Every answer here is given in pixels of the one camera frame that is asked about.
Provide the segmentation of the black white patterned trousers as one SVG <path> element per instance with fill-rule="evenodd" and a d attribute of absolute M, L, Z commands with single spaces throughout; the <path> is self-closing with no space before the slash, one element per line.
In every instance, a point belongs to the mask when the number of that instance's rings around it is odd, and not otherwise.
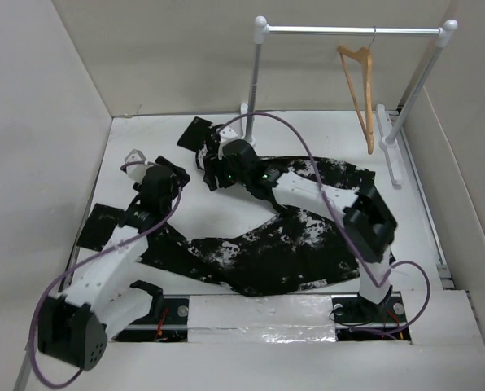
<path fill-rule="evenodd" d="M 196 154 L 222 129 L 195 118 L 178 145 Z M 318 156 L 265 156 L 279 169 L 303 178 L 321 175 L 324 185 L 359 191 L 374 186 L 374 174 Z M 257 228 L 234 237 L 187 239 L 170 225 L 149 238 L 142 262 L 206 283 L 226 284 L 247 297 L 281 295 L 360 277 L 359 265 L 337 226 L 295 207 L 277 210 Z"/>

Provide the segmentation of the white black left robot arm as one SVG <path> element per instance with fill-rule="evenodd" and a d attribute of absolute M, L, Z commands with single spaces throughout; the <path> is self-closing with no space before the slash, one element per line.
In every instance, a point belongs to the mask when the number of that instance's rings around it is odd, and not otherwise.
<path fill-rule="evenodd" d="M 39 352 L 81 371 L 96 367 L 108 341 L 138 319 L 154 323 L 163 315 L 163 291 L 127 280 L 148 250 L 149 238 L 175 213 L 189 174 L 162 156 L 153 162 L 133 152 L 122 165 L 137 192 L 121 212 L 88 268 L 61 293 L 47 296 L 33 327 Z"/>

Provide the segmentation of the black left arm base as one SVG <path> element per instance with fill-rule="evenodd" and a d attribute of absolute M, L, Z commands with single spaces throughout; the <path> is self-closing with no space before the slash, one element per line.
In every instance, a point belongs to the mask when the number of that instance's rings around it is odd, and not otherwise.
<path fill-rule="evenodd" d="M 152 299 L 151 307 L 147 315 L 136 319 L 117 334 L 113 338 L 115 342 L 187 342 L 189 296 L 166 295 L 161 287 L 141 280 L 130 287 L 148 293 Z"/>

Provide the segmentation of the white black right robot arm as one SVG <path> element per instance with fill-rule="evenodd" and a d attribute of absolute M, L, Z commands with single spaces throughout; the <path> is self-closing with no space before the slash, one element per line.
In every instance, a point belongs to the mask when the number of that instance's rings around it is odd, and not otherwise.
<path fill-rule="evenodd" d="M 398 226 L 376 187 L 359 191 L 338 189 L 274 167 L 232 130 L 209 136 L 196 154 L 209 189 L 239 184 L 275 209 L 295 207 L 331 220 L 359 265 L 360 315 L 375 321 L 388 309 L 391 295 L 389 257 Z"/>

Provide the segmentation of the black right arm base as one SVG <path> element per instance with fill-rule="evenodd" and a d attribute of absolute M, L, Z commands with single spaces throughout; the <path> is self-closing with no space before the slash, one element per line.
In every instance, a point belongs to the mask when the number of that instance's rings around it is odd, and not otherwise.
<path fill-rule="evenodd" d="M 335 324 L 338 342 L 402 340 L 411 341 L 408 328 L 396 331 L 407 321 L 402 296 L 395 292 L 379 307 L 362 301 L 357 295 L 332 296 L 333 309 L 329 318 Z"/>

